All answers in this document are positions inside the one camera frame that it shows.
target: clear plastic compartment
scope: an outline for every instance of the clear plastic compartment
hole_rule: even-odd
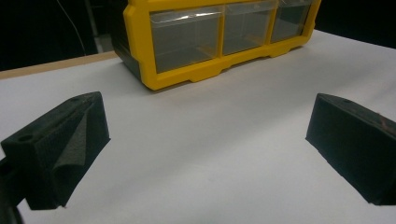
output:
[[[225,6],[223,55],[262,46],[274,0]]]
[[[279,1],[271,42],[301,35],[312,2],[313,0]]]
[[[157,73],[217,56],[221,7],[152,13]]]

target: white table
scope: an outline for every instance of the white table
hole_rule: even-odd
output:
[[[149,91],[120,59],[0,80],[0,138],[103,94],[110,137],[67,208],[38,223],[395,223],[304,140],[317,93],[396,120],[396,50],[315,31],[302,48]]]

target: storage organizer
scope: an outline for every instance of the storage organizer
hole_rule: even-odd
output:
[[[114,1],[114,50],[147,87],[200,81],[306,43],[320,0]]]

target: yellow frame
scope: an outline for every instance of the yellow frame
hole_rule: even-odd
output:
[[[217,58],[157,74],[151,35],[150,12],[253,1],[128,0],[128,6],[123,11],[123,18],[128,35],[131,56],[139,62],[141,81],[152,90],[158,90],[188,80],[192,82],[201,81],[203,79],[219,75],[222,70],[229,68],[234,64],[260,57],[276,57],[285,54],[291,49],[305,44],[311,37],[315,27],[315,17],[317,16],[321,0],[313,1],[306,18],[302,35],[270,44],[270,37],[274,28],[276,8],[278,4],[276,1],[276,8],[272,10],[271,13],[267,37],[264,45],[261,47],[248,49],[230,55],[222,55],[224,15],[221,15],[219,21],[219,51]]]

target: wire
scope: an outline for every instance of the wire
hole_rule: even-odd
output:
[[[70,19],[69,15],[67,14],[66,10],[64,10],[64,7],[59,2],[59,0],[56,0],[56,2],[58,3],[58,5],[62,9],[62,11],[64,12],[64,15],[67,17],[67,19],[69,19],[70,23],[73,25],[73,28],[76,31],[76,34],[77,34],[77,37],[78,37],[78,40],[79,40],[79,44],[81,45],[82,51],[84,53],[84,56],[87,56],[87,53],[86,53],[85,47],[84,47],[84,43],[82,43],[82,39],[81,39],[81,36],[79,35],[79,32],[78,32],[78,29],[76,28],[76,25],[73,23],[72,19]]]

